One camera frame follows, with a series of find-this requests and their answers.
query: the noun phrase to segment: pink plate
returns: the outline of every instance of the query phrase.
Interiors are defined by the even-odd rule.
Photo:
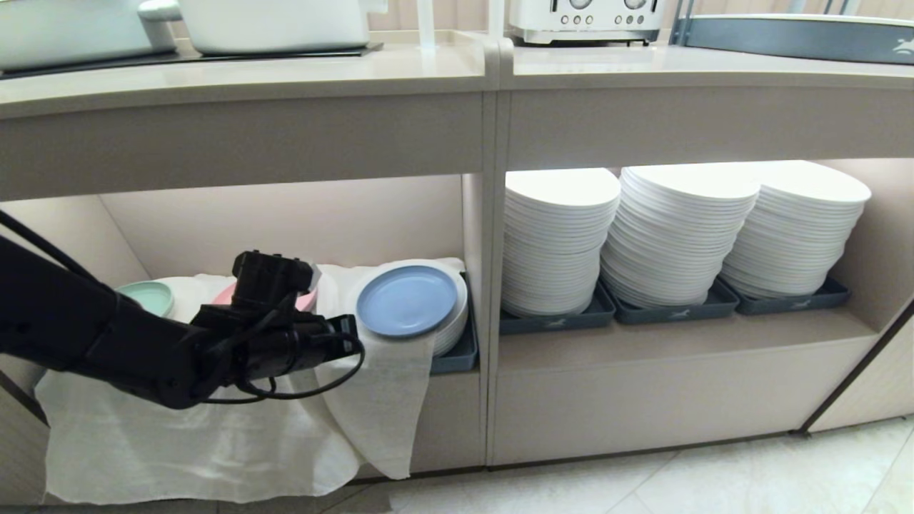
[[[210,302],[212,305],[228,305],[231,304],[231,296],[235,294],[235,284],[226,287],[225,291],[219,293],[219,295]],[[299,296],[298,300],[295,300],[295,308],[302,312],[311,312],[314,309],[314,305],[317,303],[317,289],[315,288],[311,293]]]

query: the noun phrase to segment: gray tray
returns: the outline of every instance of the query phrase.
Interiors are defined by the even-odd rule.
[[[610,291],[610,297],[616,304],[616,319],[625,325],[644,325],[647,323],[671,323],[676,321],[694,321],[697,319],[712,319],[727,317],[733,314],[739,304],[739,299],[730,288],[719,279],[714,281],[707,300],[702,305],[690,307],[662,307],[656,309],[641,309],[629,305],[616,297]]]
[[[773,300],[757,300],[742,295],[736,289],[730,289],[732,289],[733,293],[739,298],[737,312],[745,316],[811,311],[814,309],[833,309],[844,305],[851,297],[850,290],[831,277],[825,279],[825,284],[823,284],[815,294],[808,296],[787,296],[785,298],[775,298]]]
[[[466,273],[461,273],[466,280]],[[467,284],[467,302],[470,306],[470,315],[466,318],[466,327],[460,341],[448,353],[431,360],[431,374],[459,373],[469,371],[476,367],[476,358],[479,357],[479,338],[476,335],[475,315],[473,314],[473,295],[470,285]]]
[[[597,283],[593,290],[593,301],[587,310],[574,316],[538,316],[517,317],[506,313],[501,314],[501,324],[498,333],[528,334],[531,332],[555,332],[558,330],[578,330],[580,328],[598,328],[607,326],[612,321],[616,306],[612,303],[606,289]]]

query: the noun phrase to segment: white container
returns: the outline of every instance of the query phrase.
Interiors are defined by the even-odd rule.
[[[0,70],[174,50],[161,21],[177,17],[155,0],[0,0]]]
[[[234,55],[360,48],[377,0],[180,0],[191,43]],[[387,3],[381,2],[386,10]]]

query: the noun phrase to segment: black mat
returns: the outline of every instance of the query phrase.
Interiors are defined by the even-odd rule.
[[[384,43],[368,43],[366,47],[347,48],[342,50],[330,50],[319,52],[300,52],[290,54],[249,54],[238,56],[222,55],[201,55],[196,52],[178,53],[168,52],[164,54],[147,55],[127,59],[110,59],[99,60],[94,62],[82,62],[80,64],[68,64],[65,66],[55,66],[53,68],[38,68],[33,70],[10,71],[0,74],[0,80],[21,79],[23,77],[37,77],[40,75],[51,75],[54,73],[67,73],[69,71],[87,71],[87,70],[107,70],[111,68],[130,68],[133,66],[147,66],[150,64],[173,64],[181,62],[206,62],[221,60],[262,60],[262,59],[301,59],[301,58],[324,58],[324,57],[364,57],[372,52],[381,50]]]

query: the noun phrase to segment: robotic arm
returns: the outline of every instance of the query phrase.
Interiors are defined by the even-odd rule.
[[[365,360],[352,315],[326,319],[295,309],[319,272],[297,259],[243,252],[231,305],[203,305],[190,325],[145,312],[65,253],[0,211],[0,224],[63,268],[0,237],[0,353],[109,382],[171,409],[201,402],[297,400],[329,391]],[[307,392],[277,392],[274,377],[359,355],[339,380]],[[269,379],[270,390],[252,384]],[[242,400],[210,400],[235,385]]]

